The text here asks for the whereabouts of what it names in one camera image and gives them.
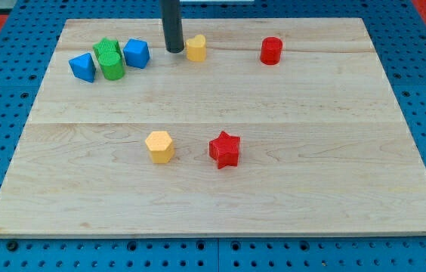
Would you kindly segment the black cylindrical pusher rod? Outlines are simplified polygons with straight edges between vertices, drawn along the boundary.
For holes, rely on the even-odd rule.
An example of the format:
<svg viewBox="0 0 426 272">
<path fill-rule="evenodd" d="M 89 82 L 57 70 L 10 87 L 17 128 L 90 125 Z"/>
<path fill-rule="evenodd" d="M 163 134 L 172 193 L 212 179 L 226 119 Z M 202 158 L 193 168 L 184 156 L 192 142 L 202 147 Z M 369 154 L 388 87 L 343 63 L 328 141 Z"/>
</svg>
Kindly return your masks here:
<svg viewBox="0 0 426 272">
<path fill-rule="evenodd" d="M 184 50 L 181 3 L 179 0 L 160 0 L 159 5 L 166 50 L 180 53 Z"/>
</svg>

